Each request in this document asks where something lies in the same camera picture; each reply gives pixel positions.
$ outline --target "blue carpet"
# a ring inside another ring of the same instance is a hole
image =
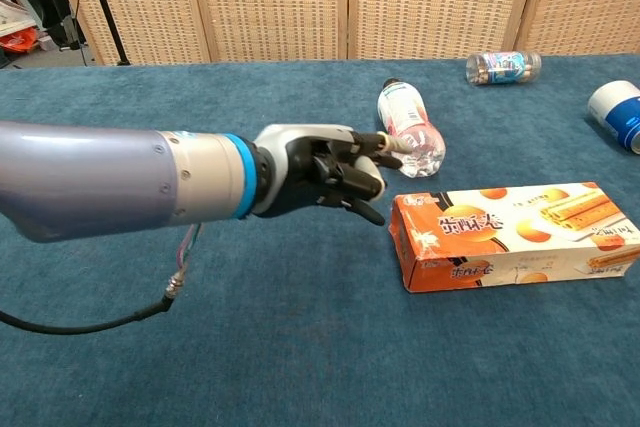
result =
[[[390,76],[441,129],[440,173],[398,193],[596,181],[640,224],[640,157],[586,118],[640,56],[544,58],[528,85],[473,87],[463,61],[0,71],[0,117],[235,132],[378,129]],[[38,245],[0,220],[0,308],[78,325],[157,300],[185,228]],[[97,335],[0,326],[5,426],[639,425],[640,266],[623,279],[408,294],[385,228],[309,208],[209,224],[171,312]]]

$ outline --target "red object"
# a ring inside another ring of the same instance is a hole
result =
[[[36,29],[34,27],[28,27],[13,34],[0,37],[0,46],[7,52],[25,54],[31,52],[37,38]]]

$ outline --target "water bottle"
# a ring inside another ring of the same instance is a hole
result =
[[[378,115],[387,132],[405,140],[411,154],[394,154],[402,160],[400,171],[408,177],[427,177],[440,169],[446,148],[431,122],[420,93],[398,79],[384,83],[378,97]]]
[[[533,52],[482,52],[467,59],[470,84],[531,82],[540,75],[542,60]]]

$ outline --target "blue can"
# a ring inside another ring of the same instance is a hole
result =
[[[609,82],[589,99],[589,113],[621,146],[640,154],[640,89],[626,80]]]

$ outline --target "orange box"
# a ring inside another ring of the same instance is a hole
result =
[[[640,231],[594,182],[398,195],[409,292],[621,277]]]

